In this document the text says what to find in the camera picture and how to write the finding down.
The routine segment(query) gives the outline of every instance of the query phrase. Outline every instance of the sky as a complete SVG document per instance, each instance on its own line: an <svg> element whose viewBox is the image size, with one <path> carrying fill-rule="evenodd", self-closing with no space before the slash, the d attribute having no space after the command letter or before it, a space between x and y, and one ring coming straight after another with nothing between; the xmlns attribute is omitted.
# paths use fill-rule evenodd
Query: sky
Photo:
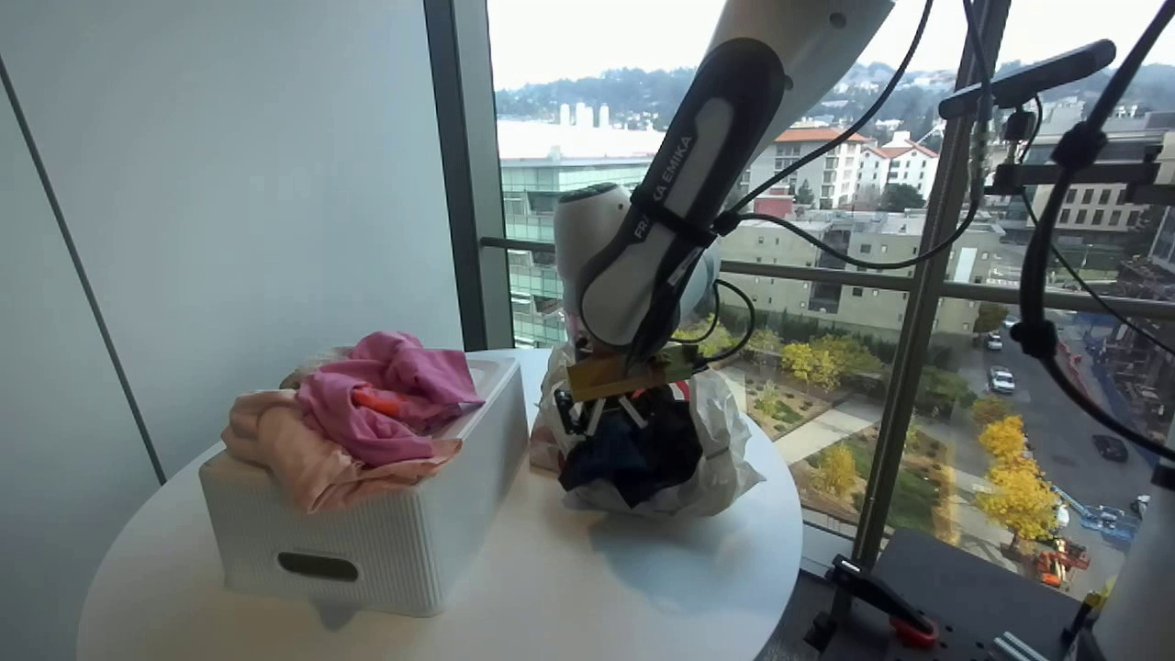
<svg viewBox="0 0 1175 661"><path fill-rule="evenodd" d="M598 69L697 65L722 0L490 0L495 88ZM1037 62L1114 39L1123 55L1159 0L1015 0L998 62ZM921 0L895 0L863 62L900 62ZM916 69L959 69L962 0L935 0ZM1175 62L1175 30L1148 62Z"/></svg>

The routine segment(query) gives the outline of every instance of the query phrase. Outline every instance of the pink cloth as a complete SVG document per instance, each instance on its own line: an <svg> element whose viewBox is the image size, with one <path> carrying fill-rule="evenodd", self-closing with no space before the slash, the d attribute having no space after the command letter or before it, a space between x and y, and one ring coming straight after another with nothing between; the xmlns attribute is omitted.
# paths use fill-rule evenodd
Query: pink cloth
<svg viewBox="0 0 1175 661"><path fill-rule="evenodd" d="M219 438L237 460L264 467L301 513L346 509L363 500L408 493L463 448L463 442L434 442L429 460L363 471L350 453L305 427L293 389L239 397Z"/></svg>
<svg viewBox="0 0 1175 661"><path fill-rule="evenodd" d="M408 411L363 409L358 389L391 394ZM369 333L298 385L305 423L369 467L434 460L434 438L479 405L467 356L425 349L410 333Z"/></svg>

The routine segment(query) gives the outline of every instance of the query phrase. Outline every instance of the white wall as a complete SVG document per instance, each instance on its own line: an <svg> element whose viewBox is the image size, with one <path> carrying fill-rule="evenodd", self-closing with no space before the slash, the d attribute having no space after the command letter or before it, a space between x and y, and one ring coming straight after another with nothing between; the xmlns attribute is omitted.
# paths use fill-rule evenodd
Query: white wall
<svg viewBox="0 0 1175 661"><path fill-rule="evenodd" d="M418 0L0 2L164 471L301 356L376 325L461 345L423 39ZM69 657L152 472L31 166L0 147L0 657Z"/></svg>
<svg viewBox="0 0 1175 661"><path fill-rule="evenodd" d="M416 0L5 0L0 52L169 471L301 356L461 345Z"/></svg>

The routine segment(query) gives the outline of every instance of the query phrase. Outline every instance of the round white table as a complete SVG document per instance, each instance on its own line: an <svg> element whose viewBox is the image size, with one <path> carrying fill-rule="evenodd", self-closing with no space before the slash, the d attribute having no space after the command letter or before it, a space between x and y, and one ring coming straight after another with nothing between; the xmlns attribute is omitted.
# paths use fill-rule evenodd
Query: round white table
<svg viewBox="0 0 1175 661"><path fill-rule="evenodd" d="M536 399L549 353L521 349ZM227 590L199 461L157 489L108 552L80 614L80 661L748 661L801 574L796 486L764 434L764 481L694 525L618 525L574 509L524 461L441 615Z"/></svg>

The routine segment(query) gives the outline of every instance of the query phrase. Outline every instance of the city view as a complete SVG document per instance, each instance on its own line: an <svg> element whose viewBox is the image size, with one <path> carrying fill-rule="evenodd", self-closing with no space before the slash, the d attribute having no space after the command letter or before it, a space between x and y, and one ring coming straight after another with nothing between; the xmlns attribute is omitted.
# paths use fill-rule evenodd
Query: city view
<svg viewBox="0 0 1175 661"><path fill-rule="evenodd" d="M883 114L764 192L752 208L819 233L861 259L906 259L921 249L924 203L935 188L954 62L906 69ZM889 62L861 62L824 101L791 123L748 166L741 192L841 137L893 77ZM566 340L556 252L561 192L643 181L660 128L691 69L598 69L593 77L500 88L500 166L510 249L513 345ZM1086 109L1104 74L1041 98L1042 120L1025 154L1052 149ZM1175 65L1142 69L1126 101L1104 123L1110 144L1159 149L1159 183L1175 183ZM946 290L935 301L932 340L916 394L893 527L921 527L991 566L1037 577L1071 598L1110 590L1147 516L1155 460L1086 418L1052 374L1009 336L1032 211L1048 188L983 194L970 231L951 244ZM1099 309L1101 297L1170 301L1175 211L1136 203L1123 183L1075 183L1060 207L1048 290L1060 333L1064 374L1104 411L1169 438L1175 358L1147 340L1175 336L1170 317L1131 324ZM851 541L879 444L884 389L900 356L916 269L861 269L775 225L747 220L713 244L721 276L757 304L747 353L721 371L748 418L791 461L812 527ZM722 309L713 345L741 333L740 304Z"/></svg>

